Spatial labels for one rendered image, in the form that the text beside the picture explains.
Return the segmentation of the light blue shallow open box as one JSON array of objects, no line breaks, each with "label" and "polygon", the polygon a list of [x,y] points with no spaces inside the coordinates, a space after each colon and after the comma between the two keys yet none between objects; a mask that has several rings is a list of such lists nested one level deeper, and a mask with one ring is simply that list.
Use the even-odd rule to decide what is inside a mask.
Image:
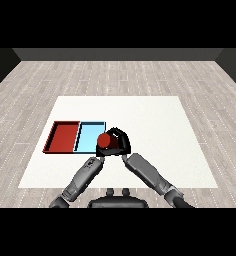
[{"label": "light blue shallow open box", "polygon": [[106,130],[104,121],[82,121],[76,135],[75,154],[95,154],[98,136]]}]

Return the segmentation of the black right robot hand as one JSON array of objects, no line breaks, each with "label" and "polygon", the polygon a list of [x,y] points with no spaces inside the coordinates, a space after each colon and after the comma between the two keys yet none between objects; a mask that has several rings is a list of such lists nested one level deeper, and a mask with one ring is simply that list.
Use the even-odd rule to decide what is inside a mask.
[{"label": "black right robot hand", "polygon": [[119,147],[121,149],[120,155],[127,155],[131,153],[131,145],[128,135],[117,127],[113,127],[107,131],[109,135],[116,135]]}]

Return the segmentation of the dark grey robot body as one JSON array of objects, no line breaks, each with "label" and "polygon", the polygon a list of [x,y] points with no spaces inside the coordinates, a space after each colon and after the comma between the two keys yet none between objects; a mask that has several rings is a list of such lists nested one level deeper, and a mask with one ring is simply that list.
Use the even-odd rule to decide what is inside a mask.
[{"label": "dark grey robot body", "polygon": [[106,195],[91,200],[88,208],[148,208],[148,204],[145,200],[132,197],[128,188],[122,189],[121,196],[115,196],[114,189],[108,188]]}]

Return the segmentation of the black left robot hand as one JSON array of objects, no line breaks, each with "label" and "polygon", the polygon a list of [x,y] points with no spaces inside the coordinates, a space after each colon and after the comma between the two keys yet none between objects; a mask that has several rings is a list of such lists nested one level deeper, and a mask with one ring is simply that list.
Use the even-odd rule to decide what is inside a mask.
[{"label": "black left robot hand", "polygon": [[96,156],[106,157],[106,156],[118,156],[121,153],[120,148],[101,148],[99,145],[96,146]]}]

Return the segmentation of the red shallow open box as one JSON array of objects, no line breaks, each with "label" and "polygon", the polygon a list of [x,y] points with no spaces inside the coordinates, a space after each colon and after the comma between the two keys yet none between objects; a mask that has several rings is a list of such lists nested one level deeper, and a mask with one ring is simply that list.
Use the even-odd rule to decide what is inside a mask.
[{"label": "red shallow open box", "polygon": [[45,154],[72,154],[79,121],[55,121],[43,148]]}]

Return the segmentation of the red can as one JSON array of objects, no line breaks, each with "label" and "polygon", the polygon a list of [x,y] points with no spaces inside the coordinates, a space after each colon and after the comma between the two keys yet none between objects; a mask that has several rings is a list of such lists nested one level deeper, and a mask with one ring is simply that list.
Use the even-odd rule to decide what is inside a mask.
[{"label": "red can", "polygon": [[98,136],[97,145],[102,149],[116,149],[119,147],[119,142],[113,135],[102,133]]}]

